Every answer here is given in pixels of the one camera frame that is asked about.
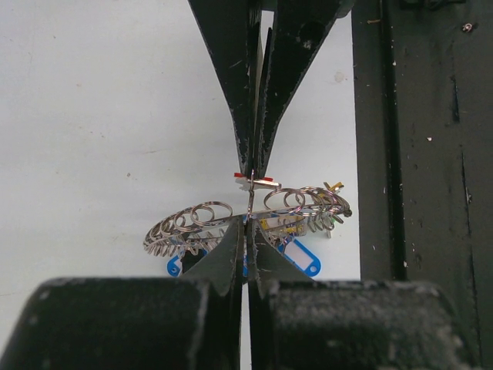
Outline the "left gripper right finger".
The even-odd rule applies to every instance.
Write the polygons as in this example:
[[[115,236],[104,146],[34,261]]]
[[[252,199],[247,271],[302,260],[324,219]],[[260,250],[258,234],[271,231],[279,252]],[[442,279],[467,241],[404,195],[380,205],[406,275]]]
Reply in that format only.
[[[246,229],[255,369],[478,369],[453,307],[426,282],[315,281]]]

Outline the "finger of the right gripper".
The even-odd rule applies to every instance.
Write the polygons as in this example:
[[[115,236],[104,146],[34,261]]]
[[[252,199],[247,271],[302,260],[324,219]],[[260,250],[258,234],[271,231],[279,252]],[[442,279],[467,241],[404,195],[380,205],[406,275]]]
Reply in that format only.
[[[353,1],[275,1],[257,106],[257,175],[264,176],[280,121],[334,23]]]
[[[189,6],[232,116],[240,172],[248,176],[253,162],[257,3],[196,0]]]

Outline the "silver disc keyring with keys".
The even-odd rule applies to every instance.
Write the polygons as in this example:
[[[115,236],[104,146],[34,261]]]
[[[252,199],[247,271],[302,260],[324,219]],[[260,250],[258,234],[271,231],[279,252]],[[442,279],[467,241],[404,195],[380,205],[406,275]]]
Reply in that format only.
[[[245,228],[259,229],[267,246],[306,276],[315,277],[322,263],[301,240],[310,234],[329,237],[337,225],[352,216],[349,202],[340,195],[343,184],[289,188],[262,181],[260,185],[269,190],[260,210],[249,205],[246,213],[235,214],[228,203],[218,200],[192,205],[153,225],[143,239],[143,250],[167,258],[169,275],[178,277],[186,270],[186,258],[210,254],[238,220]]]

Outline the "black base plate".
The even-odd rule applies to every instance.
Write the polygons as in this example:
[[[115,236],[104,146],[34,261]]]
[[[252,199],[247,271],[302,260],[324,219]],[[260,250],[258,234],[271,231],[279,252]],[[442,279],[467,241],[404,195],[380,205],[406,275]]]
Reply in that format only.
[[[428,281],[492,367],[492,3],[352,11],[361,277]]]

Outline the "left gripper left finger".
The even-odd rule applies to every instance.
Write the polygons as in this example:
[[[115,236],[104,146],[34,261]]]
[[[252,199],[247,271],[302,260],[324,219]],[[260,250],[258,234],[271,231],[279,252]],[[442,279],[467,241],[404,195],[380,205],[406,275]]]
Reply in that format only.
[[[3,369],[237,369],[243,221],[177,278],[64,277],[27,301]]]

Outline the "key with red tag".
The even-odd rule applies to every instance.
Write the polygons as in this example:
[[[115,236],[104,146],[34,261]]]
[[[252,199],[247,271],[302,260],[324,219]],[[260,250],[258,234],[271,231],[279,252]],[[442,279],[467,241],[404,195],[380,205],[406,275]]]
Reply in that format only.
[[[282,184],[276,182],[271,177],[264,177],[260,179],[252,179],[251,177],[244,176],[242,173],[235,172],[233,175],[235,182],[240,185],[240,189],[248,191],[251,187],[256,189],[270,189],[279,190]]]

